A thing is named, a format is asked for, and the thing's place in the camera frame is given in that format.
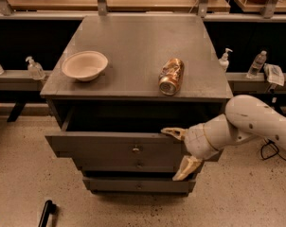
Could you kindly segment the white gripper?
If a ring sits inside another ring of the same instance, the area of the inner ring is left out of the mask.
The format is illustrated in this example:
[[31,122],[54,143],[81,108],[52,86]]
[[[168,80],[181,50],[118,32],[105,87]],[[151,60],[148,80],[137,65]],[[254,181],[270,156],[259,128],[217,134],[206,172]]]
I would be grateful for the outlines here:
[[219,153],[206,139],[203,123],[188,129],[164,128],[161,132],[180,141],[184,140],[188,153],[192,155],[183,157],[179,169],[172,177],[174,181],[183,181],[201,165],[201,160],[209,160]]

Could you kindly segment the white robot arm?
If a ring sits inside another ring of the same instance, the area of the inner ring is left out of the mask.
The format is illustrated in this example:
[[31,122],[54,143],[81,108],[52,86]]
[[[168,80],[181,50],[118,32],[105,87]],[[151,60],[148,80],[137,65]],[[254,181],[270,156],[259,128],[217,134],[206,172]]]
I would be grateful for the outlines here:
[[249,95],[232,97],[224,113],[205,123],[188,129],[164,128],[161,132],[183,141],[188,152],[172,177],[174,181],[183,181],[225,146],[239,145],[255,136],[269,139],[286,150],[286,117]]

